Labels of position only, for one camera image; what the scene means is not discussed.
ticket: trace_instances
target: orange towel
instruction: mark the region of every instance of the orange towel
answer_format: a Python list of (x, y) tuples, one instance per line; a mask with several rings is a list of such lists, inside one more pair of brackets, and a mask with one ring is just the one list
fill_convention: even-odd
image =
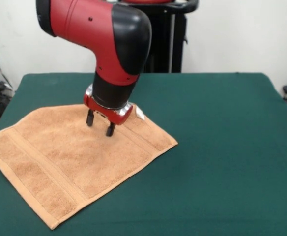
[(96, 113), (86, 125), (87, 111), (40, 108), (0, 131), (0, 170), (50, 229), (177, 145), (147, 116), (137, 117), (136, 107), (112, 137)]

